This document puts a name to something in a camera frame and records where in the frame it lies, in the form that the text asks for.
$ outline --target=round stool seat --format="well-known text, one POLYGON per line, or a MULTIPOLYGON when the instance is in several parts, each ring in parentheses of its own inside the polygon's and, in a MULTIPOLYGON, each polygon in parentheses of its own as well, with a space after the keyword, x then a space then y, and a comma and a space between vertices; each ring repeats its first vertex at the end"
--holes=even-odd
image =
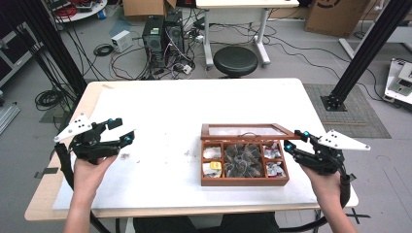
POLYGON ((257 56, 243 47, 226 47, 213 57, 216 68, 230 78, 239 78, 254 72, 258 66, 257 56))

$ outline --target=computer tower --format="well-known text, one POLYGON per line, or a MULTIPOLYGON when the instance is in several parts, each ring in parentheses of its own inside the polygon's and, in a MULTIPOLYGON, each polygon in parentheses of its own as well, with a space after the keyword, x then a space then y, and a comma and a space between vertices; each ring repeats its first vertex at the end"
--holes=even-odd
POLYGON ((165 20, 165 33, 167 43, 172 43, 169 46, 171 52, 185 53, 185 41, 183 37, 183 19, 182 11, 170 10, 165 20))
POLYGON ((164 16, 148 16, 145 28, 143 29, 143 43, 145 45, 146 56, 149 65, 154 67, 166 67, 166 57, 164 57, 164 16))

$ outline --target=wooden box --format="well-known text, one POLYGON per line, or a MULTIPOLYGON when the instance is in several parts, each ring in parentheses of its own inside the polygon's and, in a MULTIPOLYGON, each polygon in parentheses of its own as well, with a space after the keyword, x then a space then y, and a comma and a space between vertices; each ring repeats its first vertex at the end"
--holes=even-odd
POLYGON ((278 124, 203 124, 200 139, 202 186, 283 186, 280 141, 299 137, 278 124))

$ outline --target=person's left hand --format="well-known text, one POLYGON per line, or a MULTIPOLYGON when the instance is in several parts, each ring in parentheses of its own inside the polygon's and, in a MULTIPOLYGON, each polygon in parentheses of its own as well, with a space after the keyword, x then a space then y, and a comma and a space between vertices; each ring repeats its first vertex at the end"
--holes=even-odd
POLYGON ((103 177, 109 166, 118 156, 110 156, 106 159, 97 160, 98 165, 89 163, 83 159, 76 159, 75 162, 75 184, 74 192, 76 196, 81 196, 84 200, 93 200, 96 190, 103 181, 103 177))

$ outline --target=compartment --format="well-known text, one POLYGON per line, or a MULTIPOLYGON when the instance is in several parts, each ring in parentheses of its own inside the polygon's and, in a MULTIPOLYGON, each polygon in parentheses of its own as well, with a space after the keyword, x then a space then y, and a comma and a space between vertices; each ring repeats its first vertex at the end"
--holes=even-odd
POLYGON ((266 159, 283 158, 281 144, 279 141, 263 143, 261 150, 263 151, 263 157, 266 159))
POLYGON ((260 144, 223 144, 223 161, 227 178, 264 177, 260 144))
POLYGON ((266 161, 264 164, 267 178, 277 179, 288 176, 288 171, 286 170, 285 162, 283 160, 266 161))
POLYGON ((218 179, 222 176, 223 165, 220 160, 205 160, 202 162, 203 178, 218 179))
POLYGON ((203 144, 202 157, 204 159, 221 159, 223 157, 221 143, 203 144))

